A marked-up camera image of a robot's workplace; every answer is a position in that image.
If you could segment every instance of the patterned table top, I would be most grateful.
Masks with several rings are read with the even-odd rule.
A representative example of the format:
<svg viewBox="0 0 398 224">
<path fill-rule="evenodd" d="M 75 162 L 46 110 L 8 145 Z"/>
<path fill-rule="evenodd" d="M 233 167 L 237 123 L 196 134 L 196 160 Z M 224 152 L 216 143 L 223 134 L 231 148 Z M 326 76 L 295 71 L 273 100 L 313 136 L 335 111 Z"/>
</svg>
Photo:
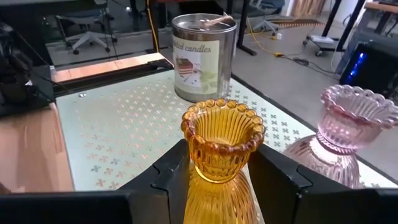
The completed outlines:
<svg viewBox="0 0 398 224">
<path fill-rule="evenodd" d="M 229 98 L 257 111 L 267 126 L 264 143 L 279 152 L 313 134 L 233 79 Z M 75 190 L 117 189 L 147 169 L 183 138 L 190 105 L 174 92 L 173 70 L 57 98 Z M 362 162 L 359 169 L 367 187 L 398 187 Z"/>
</svg>

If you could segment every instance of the candle label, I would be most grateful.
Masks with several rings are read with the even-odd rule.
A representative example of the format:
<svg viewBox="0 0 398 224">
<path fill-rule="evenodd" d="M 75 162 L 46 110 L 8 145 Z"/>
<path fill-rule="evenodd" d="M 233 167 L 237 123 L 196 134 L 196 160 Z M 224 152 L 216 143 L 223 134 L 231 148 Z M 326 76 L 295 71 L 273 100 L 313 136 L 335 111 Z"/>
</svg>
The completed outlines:
<svg viewBox="0 0 398 224">
<path fill-rule="evenodd" d="M 173 36 L 175 85 L 187 93 L 216 93 L 219 46 L 219 40 L 192 41 Z"/>
</svg>

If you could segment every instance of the blue light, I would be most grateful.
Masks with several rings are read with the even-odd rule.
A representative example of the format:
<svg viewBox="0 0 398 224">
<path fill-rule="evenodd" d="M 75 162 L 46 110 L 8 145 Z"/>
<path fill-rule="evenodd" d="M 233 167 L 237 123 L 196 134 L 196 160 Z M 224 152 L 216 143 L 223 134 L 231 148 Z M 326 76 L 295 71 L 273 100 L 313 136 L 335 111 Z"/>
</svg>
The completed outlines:
<svg viewBox="0 0 398 224">
<path fill-rule="evenodd" d="M 344 84 L 350 84 L 354 80 L 355 76 L 358 75 L 358 69 L 360 68 L 361 64 L 364 63 L 366 56 L 367 56 L 366 54 L 360 53 L 356 63 L 354 64 L 352 71 L 349 73 L 346 80 L 343 82 Z"/>
</svg>

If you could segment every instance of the office chair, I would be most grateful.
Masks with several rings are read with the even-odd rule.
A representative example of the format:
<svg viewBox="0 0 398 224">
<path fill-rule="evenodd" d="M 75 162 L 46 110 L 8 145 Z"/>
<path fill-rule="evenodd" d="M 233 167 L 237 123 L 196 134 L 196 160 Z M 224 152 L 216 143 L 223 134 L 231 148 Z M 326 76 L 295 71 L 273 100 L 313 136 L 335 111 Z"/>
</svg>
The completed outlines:
<svg viewBox="0 0 398 224">
<path fill-rule="evenodd" d="M 78 39 L 78 41 L 72 45 L 73 54 L 78 55 L 79 50 L 77 49 L 80 45 L 84 44 L 87 41 L 90 41 L 90 45 L 93 45 L 93 42 L 100 44 L 105 48 L 105 51 L 110 52 L 111 49 L 105 44 L 100 38 L 111 38 L 112 42 L 117 42 L 117 38 L 114 37 L 113 34 L 105 34 L 105 24 L 103 24 L 104 20 L 108 19 L 105 16 L 106 12 L 101 9 L 92 9 L 88 11 L 75 12 L 71 14 L 67 14 L 64 16 L 57 16 L 57 19 L 66 19 L 68 21 L 74 22 L 75 24 L 80 25 L 81 28 L 84 28 L 86 32 L 78 35 L 73 35 L 71 37 L 66 37 L 65 32 L 60 26 L 62 31 L 62 35 L 65 37 L 65 41 L 67 42 L 67 46 L 71 46 L 70 41 Z M 90 24 L 99 24 L 101 25 L 102 31 L 104 33 L 97 33 L 90 31 Z"/>
<path fill-rule="evenodd" d="M 279 26 L 267 20 L 266 16 L 280 12 L 285 5 L 284 0 L 251 0 L 249 5 L 255 7 L 264 13 L 263 21 L 253 27 L 253 30 L 259 28 L 270 29 L 274 34 L 277 33 Z"/>
</svg>

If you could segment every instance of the amber glass candle holder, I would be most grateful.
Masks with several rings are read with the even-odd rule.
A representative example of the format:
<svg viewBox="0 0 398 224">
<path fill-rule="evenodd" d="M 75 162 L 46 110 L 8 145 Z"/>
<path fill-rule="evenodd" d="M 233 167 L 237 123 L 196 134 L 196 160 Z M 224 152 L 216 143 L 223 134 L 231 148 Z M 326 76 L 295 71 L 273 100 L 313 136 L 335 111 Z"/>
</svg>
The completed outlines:
<svg viewBox="0 0 398 224">
<path fill-rule="evenodd" d="M 241 169 L 264 140 L 262 119 L 237 101 L 206 100 L 188 108 L 181 129 L 195 165 L 185 223 L 256 223 Z"/>
</svg>

